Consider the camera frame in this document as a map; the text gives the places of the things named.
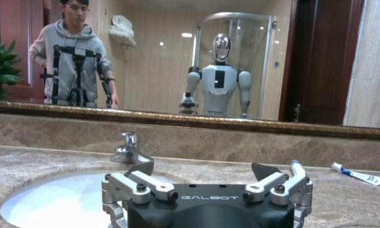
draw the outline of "ceiling light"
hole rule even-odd
[[[191,34],[191,33],[184,32],[184,33],[181,33],[181,37],[184,37],[184,38],[192,38],[192,34]]]

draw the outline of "black bolt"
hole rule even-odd
[[[137,191],[145,191],[146,190],[146,185],[144,183],[137,184]]]
[[[275,190],[280,193],[284,193],[284,185],[283,184],[279,184],[276,187],[275,187]]]
[[[167,194],[167,201],[169,203],[175,203],[177,198],[179,198],[179,193],[175,190],[169,191]]]
[[[104,179],[108,181],[108,179],[109,179],[110,176],[112,176],[112,175],[110,175],[109,173],[105,174]]]
[[[243,197],[243,200],[244,200],[247,203],[252,202],[252,200],[253,200],[253,195],[252,195],[251,193],[248,193],[248,192],[245,192],[245,193],[241,195],[241,197]]]

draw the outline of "young man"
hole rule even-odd
[[[114,87],[114,77],[112,75],[112,63],[106,59],[106,51],[96,34],[92,32],[85,19],[89,12],[89,0],[61,0],[60,7],[64,19],[49,24],[38,35],[37,40],[29,47],[32,59],[48,69],[48,74],[53,74],[53,46],[70,46],[80,49],[101,53],[101,69],[108,81],[112,93],[112,108],[118,108],[118,95]],[[96,85],[96,59],[86,57],[81,73],[81,87],[88,93],[88,107],[96,107],[97,85]],[[62,53],[58,62],[58,105],[68,105],[68,94],[76,87],[76,70],[72,55]],[[45,83],[45,103],[52,104],[52,78]]]

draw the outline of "white sink basin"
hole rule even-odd
[[[109,215],[101,209],[101,180],[110,172],[73,173],[34,183],[2,204],[2,218],[20,228],[109,227]]]

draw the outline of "mirror frame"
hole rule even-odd
[[[129,110],[80,108],[46,104],[0,101],[1,114],[20,114],[68,119],[155,124],[176,127],[207,128],[244,132],[291,134],[348,139],[380,140],[380,128],[347,127],[308,123],[232,119],[183,114],[164,114]]]

